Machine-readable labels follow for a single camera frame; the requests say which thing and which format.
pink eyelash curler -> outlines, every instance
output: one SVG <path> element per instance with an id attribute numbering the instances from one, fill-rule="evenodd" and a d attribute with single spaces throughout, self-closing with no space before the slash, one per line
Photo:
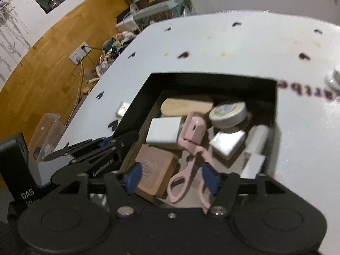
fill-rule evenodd
<path id="1" fill-rule="evenodd" d="M 188 166 L 184 170 L 175 174 L 168 183 L 167 193 L 172 203 L 177 202 L 184 195 L 184 192 L 186 191 L 189 184 L 195 160 L 198 155 L 201 155 L 205 162 L 209 163 L 211 166 L 214 166 L 214 160 L 210 156 L 210 153 L 208 153 L 208 151 L 204 147 L 200 146 L 206 130 L 207 125 L 205 123 L 205 120 L 201 116 L 195 116 L 194 112 L 191 112 L 187 116 L 178 137 L 178 145 L 184 150 L 188 151 L 191 155 L 193 155 L 194 158 L 188 163 Z M 177 196 L 174 196 L 171 190 L 171 184 L 175 180 L 181 178 L 184 179 L 183 187 L 179 194 Z M 198 187 L 198 196 L 203 206 L 208 209 L 210 207 L 210 204 L 205 200 L 203 196 L 203 188 L 204 180 L 202 179 Z"/>

clear plastic case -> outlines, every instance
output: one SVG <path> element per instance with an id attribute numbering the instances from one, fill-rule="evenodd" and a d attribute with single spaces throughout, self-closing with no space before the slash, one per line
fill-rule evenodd
<path id="1" fill-rule="evenodd" d="M 40 120 L 28 146 L 33 163 L 41 162 L 52 153 L 64 134 L 66 127 L 59 121 L 60 114 L 46 113 Z"/>

metal pin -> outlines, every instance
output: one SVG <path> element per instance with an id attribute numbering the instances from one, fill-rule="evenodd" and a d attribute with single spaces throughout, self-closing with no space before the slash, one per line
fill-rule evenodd
<path id="1" fill-rule="evenodd" d="M 227 213 L 227 208 L 223 206 L 214 206 L 210 209 L 210 212 L 214 215 L 223 216 Z"/>
<path id="2" fill-rule="evenodd" d="M 117 214 L 122 217 L 127 217 L 129 215 L 132 215 L 134 212 L 135 210 L 129 206 L 122 206 L 117 209 Z"/>
<path id="3" fill-rule="evenodd" d="M 171 219 L 175 219 L 177 217 L 177 215 L 175 213 L 169 213 L 168 217 Z"/>

electrical cable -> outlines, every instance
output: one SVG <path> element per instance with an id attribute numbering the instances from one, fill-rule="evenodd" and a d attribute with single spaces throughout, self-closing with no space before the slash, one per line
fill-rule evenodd
<path id="1" fill-rule="evenodd" d="M 75 104 L 74 104 L 74 107 L 72 109 L 72 112 L 71 112 L 70 116 L 67 119 L 66 127 L 67 127 L 67 125 L 68 125 L 68 123 L 70 121 L 70 118 L 71 118 L 75 108 L 79 104 L 79 100 L 80 100 L 80 89 L 81 89 L 81 85 L 82 85 L 82 82 L 83 82 L 83 79 L 84 79 L 84 67 L 83 67 L 82 59 L 80 60 L 80 63 L 81 63 L 81 67 L 80 67 L 80 76 L 79 76 L 79 86 L 78 86 L 78 92 L 77 92 L 77 99 L 75 100 Z"/>
<path id="2" fill-rule="evenodd" d="M 87 47 L 87 48 L 91 48 L 91 49 L 95 49 L 95 50 L 103 50 L 102 48 L 96 48 L 96 47 L 91 47 L 91 46 L 87 46 L 87 45 L 82 45 L 81 46 L 81 49 L 87 54 L 86 50 L 84 50 L 84 48 Z"/>
<path id="3" fill-rule="evenodd" d="M 92 62 L 92 64 L 93 64 L 94 66 L 96 66 L 96 64 L 92 61 L 92 59 L 90 58 L 90 56 L 88 56 L 88 59 Z"/>
<path id="4" fill-rule="evenodd" d="M 125 18 L 127 17 L 127 16 L 129 16 L 130 14 L 132 14 L 131 13 L 131 10 L 123 17 L 123 20 L 122 20 L 122 22 L 123 22 L 123 27 L 127 30 L 127 31 L 129 31 L 126 27 L 125 27 L 125 24 L 124 24 L 124 20 L 125 20 Z"/>

white eraser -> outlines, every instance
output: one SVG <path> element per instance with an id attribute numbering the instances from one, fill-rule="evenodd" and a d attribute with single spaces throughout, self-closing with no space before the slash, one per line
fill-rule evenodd
<path id="1" fill-rule="evenodd" d="M 181 125 L 181 117 L 153 118 L 147 133 L 146 143 L 163 149 L 180 149 L 177 145 L 177 139 Z"/>
<path id="2" fill-rule="evenodd" d="M 126 102 L 120 102 L 116 112 L 115 112 L 115 115 L 116 117 L 118 118 L 123 118 L 125 112 L 127 111 L 127 109 L 129 108 L 130 104 L 129 103 L 126 103 Z"/>
<path id="3" fill-rule="evenodd" d="M 237 149 L 244 143 L 245 132 L 243 130 L 234 131 L 231 129 L 222 129 L 217 132 L 215 137 L 210 141 L 209 145 L 229 160 Z"/>
<path id="4" fill-rule="evenodd" d="M 244 155 L 246 159 L 253 153 L 261 154 L 266 145 L 268 139 L 269 128 L 265 125 L 258 125 L 255 129 L 255 132 L 247 144 L 247 147 L 244 151 Z"/>
<path id="5" fill-rule="evenodd" d="M 254 179 L 255 176 L 261 171 L 265 159 L 266 157 L 262 154 L 251 154 L 241 173 L 241 178 Z"/>

